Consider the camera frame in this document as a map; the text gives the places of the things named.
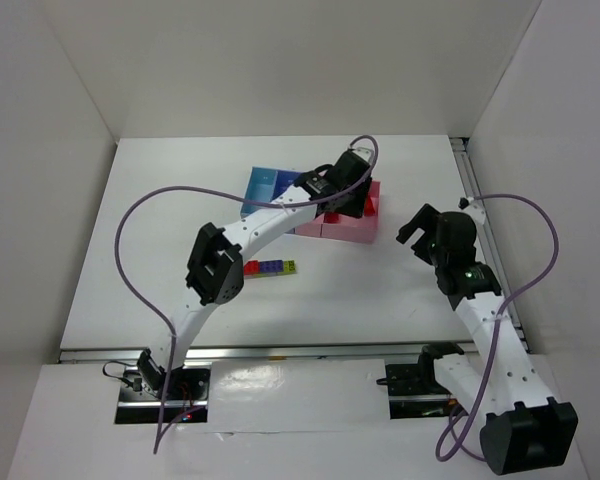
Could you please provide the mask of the lime green lego brick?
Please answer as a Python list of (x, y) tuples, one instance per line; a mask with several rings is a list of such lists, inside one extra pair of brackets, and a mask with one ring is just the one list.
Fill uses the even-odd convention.
[(296, 273), (295, 261), (294, 260), (284, 260), (282, 273), (284, 275), (295, 274)]

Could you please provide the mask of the purple lego brick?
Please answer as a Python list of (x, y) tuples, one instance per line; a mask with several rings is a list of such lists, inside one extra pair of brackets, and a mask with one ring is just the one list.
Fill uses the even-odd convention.
[(259, 275), (278, 275), (284, 272), (283, 260), (267, 260), (258, 262)]

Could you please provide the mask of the small red lego brick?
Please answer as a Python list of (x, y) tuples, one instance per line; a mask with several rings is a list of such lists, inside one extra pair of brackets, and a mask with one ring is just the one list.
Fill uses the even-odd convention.
[(325, 213), (324, 222), (327, 224), (337, 224), (341, 221), (341, 215), (338, 213)]

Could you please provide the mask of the red long lego brick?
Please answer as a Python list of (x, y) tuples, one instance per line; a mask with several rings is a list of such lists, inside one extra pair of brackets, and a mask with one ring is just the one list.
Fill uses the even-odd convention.
[(243, 268), (246, 277), (254, 277), (260, 274), (260, 262), (257, 260), (248, 261)]

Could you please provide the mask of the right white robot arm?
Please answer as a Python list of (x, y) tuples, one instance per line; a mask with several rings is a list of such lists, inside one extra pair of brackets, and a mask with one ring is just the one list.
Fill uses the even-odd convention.
[(456, 398), (468, 427), (478, 427), (482, 456), (496, 475), (564, 464), (578, 425), (569, 402), (540, 378), (512, 324), (501, 285), (478, 261), (476, 221), (466, 211), (423, 205), (397, 241), (421, 237), (411, 249), (434, 269), (437, 286), (473, 339), (484, 363), (477, 371), (453, 342), (423, 347), (418, 367), (425, 385)]

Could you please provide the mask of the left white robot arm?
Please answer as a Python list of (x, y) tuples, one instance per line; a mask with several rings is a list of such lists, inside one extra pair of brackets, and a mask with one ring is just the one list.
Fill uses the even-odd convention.
[(225, 226), (203, 225), (187, 262), (182, 303), (170, 317), (169, 334), (143, 350), (138, 370), (159, 395), (169, 395), (175, 371), (202, 326), (244, 286), (243, 266), (280, 236), (324, 213), (363, 216), (377, 151), (348, 148), (333, 165), (300, 174), (272, 208), (260, 208)]

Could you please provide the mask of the small pink bin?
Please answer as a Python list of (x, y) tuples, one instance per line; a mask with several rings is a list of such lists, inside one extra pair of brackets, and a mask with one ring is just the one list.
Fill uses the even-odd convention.
[(318, 218), (313, 220), (312, 222), (305, 223), (303, 225), (299, 225), (294, 227), (293, 229), (288, 231), (288, 234), (311, 237), (311, 238), (321, 238), (322, 237), (322, 227), (323, 221)]

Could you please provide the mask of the light blue bin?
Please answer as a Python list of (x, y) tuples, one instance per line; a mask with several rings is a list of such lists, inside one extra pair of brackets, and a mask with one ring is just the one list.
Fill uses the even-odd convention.
[(249, 216), (257, 211), (259, 203), (270, 203), (273, 199), (278, 171), (271, 168), (253, 167), (247, 183), (244, 198), (249, 203), (244, 203), (240, 210), (242, 217)]

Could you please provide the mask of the aluminium rail right side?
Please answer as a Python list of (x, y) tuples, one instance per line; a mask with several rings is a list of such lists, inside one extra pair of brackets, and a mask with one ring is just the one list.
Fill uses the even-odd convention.
[[(467, 150), (468, 139), (465, 137), (450, 137), (449, 141), (465, 194), (471, 197), (479, 196), (481, 194), (481, 190)], [(485, 262), (492, 267), (503, 288), (503, 293), (507, 295), (510, 293), (510, 285), (505, 274), (504, 266), (499, 255), (489, 219), (486, 218), (484, 224), (478, 226), (477, 229), (478, 239), (480, 241)], [(523, 347), (527, 352), (530, 352), (525, 332), (518, 318), (516, 308), (513, 305), (510, 305), (508, 307), (508, 311), (512, 316), (512, 324), (516, 329), (518, 336), (520, 337)]]

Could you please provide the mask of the aluminium rail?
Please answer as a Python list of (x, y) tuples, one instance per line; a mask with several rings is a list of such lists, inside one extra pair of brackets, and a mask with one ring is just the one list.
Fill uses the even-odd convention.
[[(449, 141), (465, 194), (471, 197), (479, 196), (481, 194), (481, 190), (467, 150), (468, 139), (465, 137), (450, 137)], [(477, 229), (478, 239), (480, 241), (485, 262), (492, 267), (503, 288), (503, 293), (507, 295), (510, 293), (510, 285), (505, 274), (504, 266), (499, 255), (489, 219), (486, 218), (484, 224), (478, 226)], [(527, 352), (530, 352), (525, 332), (518, 318), (516, 308), (513, 305), (510, 305), (508, 307), (508, 311), (512, 316), (512, 324), (516, 329), (518, 336), (520, 337), (523, 347)]]
[[(417, 356), (424, 343), (380, 343), (341, 345), (291, 345), (244, 347), (193, 347), (186, 354), (186, 362), (211, 362), (216, 360), (256, 359), (334, 359), (334, 358), (388, 358)], [(59, 354), (61, 364), (100, 363), (105, 361), (135, 361), (141, 349), (63, 349)]]

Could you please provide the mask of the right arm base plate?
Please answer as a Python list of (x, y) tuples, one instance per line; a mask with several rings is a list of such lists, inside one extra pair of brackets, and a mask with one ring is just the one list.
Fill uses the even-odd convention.
[(426, 384), (416, 364), (386, 364), (376, 384), (386, 389), (392, 420), (448, 417), (457, 404), (444, 388)]

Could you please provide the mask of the aluminium rail front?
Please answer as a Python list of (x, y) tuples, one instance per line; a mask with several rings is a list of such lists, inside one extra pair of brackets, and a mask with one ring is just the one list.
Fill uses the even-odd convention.
[[(380, 343), (341, 345), (291, 345), (244, 347), (193, 347), (186, 354), (186, 362), (211, 362), (216, 360), (256, 359), (334, 359), (334, 358), (388, 358), (417, 356), (424, 343)], [(63, 349), (59, 354), (61, 364), (100, 363), (105, 361), (135, 361), (141, 349)]]

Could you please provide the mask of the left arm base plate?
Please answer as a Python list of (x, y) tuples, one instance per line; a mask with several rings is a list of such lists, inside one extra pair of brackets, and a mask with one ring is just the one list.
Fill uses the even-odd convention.
[[(144, 381), (135, 367), (125, 366), (124, 378), (114, 423), (117, 425), (156, 424), (158, 422), (161, 395)], [(211, 377), (210, 365), (185, 366), (181, 369), (167, 394), (163, 422), (168, 423), (183, 414), (182, 423), (206, 423)]]

